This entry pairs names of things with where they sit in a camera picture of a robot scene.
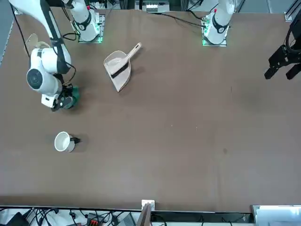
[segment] mug handle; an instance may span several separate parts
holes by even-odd
[[[70,138],[70,141],[74,141],[74,143],[77,144],[77,143],[80,142],[80,139],[79,139],[79,138],[76,138],[76,137],[71,137],[71,138]]]

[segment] dustpan handle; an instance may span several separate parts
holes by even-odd
[[[130,59],[142,46],[142,44],[139,42],[137,45],[128,53],[128,59]]]

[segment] cable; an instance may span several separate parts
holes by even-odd
[[[88,218],[88,214],[84,214],[83,211],[79,210],[82,215],[84,215],[85,218]]]
[[[27,55],[28,55],[28,58],[30,58],[30,54],[29,54],[29,52],[28,52],[28,48],[27,48],[27,46],[26,46],[26,42],[25,42],[25,39],[24,39],[22,30],[21,30],[21,28],[20,28],[20,24],[19,24],[19,22],[17,21],[17,18],[16,18],[16,16],[15,16],[15,12],[14,12],[14,8],[13,8],[13,5],[12,5],[12,4],[10,4],[10,8],[11,8],[11,11],[12,11],[12,13],[13,13],[13,15],[14,15],[14,19],[15,19],[15,21],[16,21],[16,24],[17,24],[17,26],[18,26],[18,28],[19,28],[19,32],[20,32],[20,34],[21,34],[21,37],[22,37],[22,40],[23,40],[23,43],[24,43],[24,46],[25,46],[26,53],[27,53]]]
[[[39,224],[40,225],[42,225],[43,224],[43,221],[44,221],[44,219],[47,221],[47,224],[48,224],[48,226],[51,226],[51,224],[49,223],[49,221],[48,221],[48,218],[47,218],[47,214],[51,211],[51,210],[49,210],[47,213],[46,213],[46,211],[45,210],[39,210],[40,211],[40,214],[42,215],[42,217],[40,218],[40,220],[39,220]]]
[[[157,214],[155,214],[155,213],[151,213],[151,214],[154,215],[154,216],[156,216],[156,217],[161,218],[161,219],[163,220],[163,222],[164,222],[164,226],[167,226],[167,223],[166,223],[166,221],[164,220],[164,218],[163,218],[162,216],[157,215]]]
[[[73,76],[72,76],[67,82],[64,82],[64,84],[63,84],[63,85],[66,85],[66,84],[68,84],[68,83],[74,78],[74,76],[75,76],[75,74],[76,74],[76,68],[75,68],[72,64],[70,64],[70,63],[66,62],[65,60],[61,59],[61,58],[58,56],[57,52],[55,51],[55,48],[54,48],[54,47],[52,47],[52,49],[53,49],[54,53],[57,55],[57,57],[60,59],[60,61],[65,62],[67,65],[69,65],[70,67],[72,67],[72,68],[74,69]]]
[[[187,10],[187,12],[190,12],[192,13],[192,15],[196,18],[196,19],[199,19],[199,20],[202,20],[203,17],[198,17],[194,12],[192,12],[190,9]]]
[[[171,18],[176,19],[176,20],[180,20],[180,21],[182,21],[182,22],[184,22],[184,23],[187,23],[187,24],[191,24],[191,25],[195,25],[195,26],[199,26],[199,27],[206,28],[205,25],[195,24],[195,23],[189,22],[189,21],[187,21],[187,20],[183,20],[183,19],[181,19],[181,18],[177,18],[177,17],[175,17],[175,16],[171,16],[171,15],[167,15],[167,14],[163,14],[163,13],[162,13],[161,15],[163,15],[163,16],[168,16],[168,17],[171,17]]]
[[[111,219],[111,222],[110,222],[107,226],[110,226],[110,225],[116,226],[115,224],[113,224],[113,218],[115,218],[115,219],[118,220],[118,217],[119,217],[121,214],[123,214],[123,213],[124,213],[124,211],[122,211],[120,214],[118,214],[118,215],[116,215],[116,216],[114,216],[113,213],[111,213],[112,219]]]
[[[139,9],[142,10],[143,0],[139,0]]]
[[[75,36],[74,39],[70,39],[70,38],[67,38],[67,37],[66,37],[67,35],[72,35],[72,34]],[[67,39],[67,40],[70,40],[70,41],[75,41],[75,40],[76,40],[76,37],[79,37],[79,34],[76,34],[76,33],[66,33],[66,34],[62,35],[62,37],[63,37],[64,39]]]
[[[62,8],[62,11],[64,12],[64,14],[65,14],[65,17],[69,20],[69,21],[71,21],[71,19],[70,19],[70,17],[69,17],[69,15],[68,15],[68,13],[67,13],[67,11],[66,11],[66,9],[65,8],[63,8],[63,7],[61,7]]]
[[[27,217],[25,218],[26,220],[29,218],[29,216],[34,212],[34,208],[32,209],[32,211],[27,215]]]
[[[244,218],[246,215],[244,214],[243,216],[241,216],[240,218],[237,218],[236,220],[233,220],[233,223],[238,222],[240,219]]]
[[[299,53],[301,53],[301,49],[292,49],[292,48],[290,47],[290,45],[288,44],[289,39],[290,39],[290,35],[291,35],[291,31],[292,31],[291,26],[292,26],[292,25],[290,25],[290,28],[288,29],[287,34],[286,34],[286,38],[285,38],[285,46],[286,46],[286,48],[287,48],[287,51],[289,51],[290,53],[299,54]]]
[[[99,218],[98,218],[98,214],[97,214],[96,210],[95,210],[95,213],[96,213],[96,217],[97,217],[97,224],[98,224],[98,223],[99,223]]]
[[[212,9],[209,11],[209,13],[211,13],[211,11],[212,11],[215,7],[217,7],[217,5],[218,5],[218,3],[217,3],[215,6],[212,7]]]
[[[93,5],[91,5],[91,4],[89,4],[89,6],[90,6],[90,7],[92,6],[92,7],[93,7],[92,9],[96,9],[96,7],[95,7],[95,6],[93,6]]]
[[[77,223],[75,222],[75,220],[74,220],[74,218],[73,218],[73,215],[72,215],[73,212],[71,212],[71,210],[69,210],[69,211],[70,211],[70,213],[71,213],[71,214],[69,214],[69,215],[71,216],[71,218],[72,218],[74,224],[77,225]]]
[[[191,9],[192,9],[195,5],[197,5],[200,1],[203,2],[204,0],[198,0],[198,1],[197,1],[196,3],[194,3],[194,5],[192,5],[188,10],[191,10]]]

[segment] table surface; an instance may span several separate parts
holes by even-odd
[[[53,12],[61,33],[70,32]],[[81,99],[55,113],[26,83],[28,58],[13,26],[0,68],[1,204],[139,209],[154,199],[159,210],[241,212],[300,204],[301,79],[288,81],[288,68],[263,76],[289,27],[283,15],[235,14],[228,47],[218,48],[167,16],[106,14],[102,44],[65,41]],[[35,19],[18,18],[25,38],[35,32],[49,42]],[[130,82],[117,93],[103,61],[138,42]],[[60,131],[83,142],[59,153]]]

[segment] cup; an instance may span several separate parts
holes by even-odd
[[[70,153],[73,151],[75,145],[80,142],[80,139],[71,136],[67,132],[60,132],[55,137],[55,148],[59,152]]]

